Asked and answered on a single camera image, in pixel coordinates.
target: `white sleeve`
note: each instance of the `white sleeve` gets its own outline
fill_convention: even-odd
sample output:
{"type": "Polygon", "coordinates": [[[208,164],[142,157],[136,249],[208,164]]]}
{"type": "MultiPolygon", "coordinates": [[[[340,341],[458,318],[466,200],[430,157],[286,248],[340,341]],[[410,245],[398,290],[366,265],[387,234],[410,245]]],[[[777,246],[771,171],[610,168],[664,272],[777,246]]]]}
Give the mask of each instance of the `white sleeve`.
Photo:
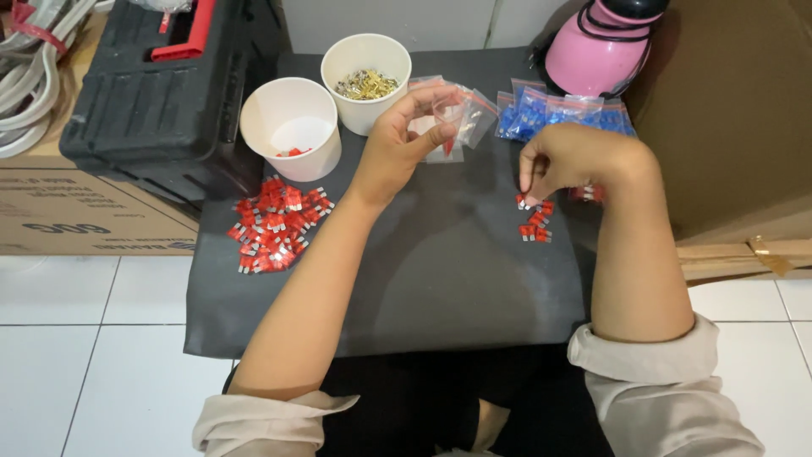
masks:
{"type": "Polygon", "coordinates": [[[288,402],[214,395],[205,401],[192,445],[205,457],[314,457],[324,444],[322,417],[348,409],[358,398],[321,391],[288,402]]]}
{"type": "Polygon", "coordinates": [[[719,391],[719,329],[696,315],[684,337],[662,343],[609,342],[582,325],[569,360],[584,368],[603,432],[624,457],[760,457],[764,445],[719,391]]]}

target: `red tool box handle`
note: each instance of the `red tool box handle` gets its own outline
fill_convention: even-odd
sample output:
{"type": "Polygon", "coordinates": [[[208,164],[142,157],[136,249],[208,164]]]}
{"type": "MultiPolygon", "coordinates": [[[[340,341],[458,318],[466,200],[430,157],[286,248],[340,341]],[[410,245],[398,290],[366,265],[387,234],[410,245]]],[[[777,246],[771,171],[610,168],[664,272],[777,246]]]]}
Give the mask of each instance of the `red tool box handle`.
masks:
{"type": "Polygon", "coordinates": [[[211,15],[214,11],[214,2],[215,0],[197,0],[195,17],[192,20],[192,29],[189,31],[189,41],[180,45],[153,49],[153,62],[194,59],[203,55],[205,42],[209,37],[209,26],[211,25],[211,15]]]}

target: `brown tape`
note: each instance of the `brown tape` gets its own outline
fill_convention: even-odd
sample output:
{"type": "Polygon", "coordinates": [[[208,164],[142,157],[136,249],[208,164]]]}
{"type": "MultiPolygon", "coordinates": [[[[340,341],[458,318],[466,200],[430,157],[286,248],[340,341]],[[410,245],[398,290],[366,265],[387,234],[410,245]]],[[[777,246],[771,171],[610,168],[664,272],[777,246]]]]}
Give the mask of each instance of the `brown tape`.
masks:
{"type": "Polygon", "coordinates": [[[756,254],[758,261],[760,261],[765,267],[770,268],[770,270],[778,276],[784,277],[788,271],[795,269],[795,266],[792,265],[787,259],[781,257],[780,255],[770,254],[770,250],[764,245],[761,237],[749,239],[747,241],[747,246],[750,246],[753,254],[756,254]]]}

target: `white tile floor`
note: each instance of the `white tile floor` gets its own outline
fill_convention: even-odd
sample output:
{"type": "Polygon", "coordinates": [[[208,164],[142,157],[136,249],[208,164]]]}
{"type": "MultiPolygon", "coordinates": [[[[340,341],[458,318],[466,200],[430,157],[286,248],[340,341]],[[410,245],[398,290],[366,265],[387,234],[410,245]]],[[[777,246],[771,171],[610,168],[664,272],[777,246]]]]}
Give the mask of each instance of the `white tile floor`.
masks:
{"type": "MultiPolygon", "coordinates": [[[[191,427],[231,361],[182,353],[190,265],[53,257],[0,272],[0,454],[198,455],[191,427]]],[[[729,281],[690,295],[719,322],[723,391],[767,455],[808,455],[812,281],[729,281]]]]}

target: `black tool box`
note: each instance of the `black tool box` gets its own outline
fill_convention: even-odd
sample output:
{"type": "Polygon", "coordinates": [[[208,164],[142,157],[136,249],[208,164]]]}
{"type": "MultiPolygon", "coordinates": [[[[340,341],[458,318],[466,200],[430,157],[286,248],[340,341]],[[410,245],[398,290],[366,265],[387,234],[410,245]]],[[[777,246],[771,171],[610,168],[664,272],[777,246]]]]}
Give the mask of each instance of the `black tool box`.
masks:
{"type": "Polygon", "coordinates": [[[268,0],[198,0],[163,19],[116,1],[60,151],[192,215],[204,198],[256,195],[265,161],[238,131],[244,99],[275,76],[268,0]]]}

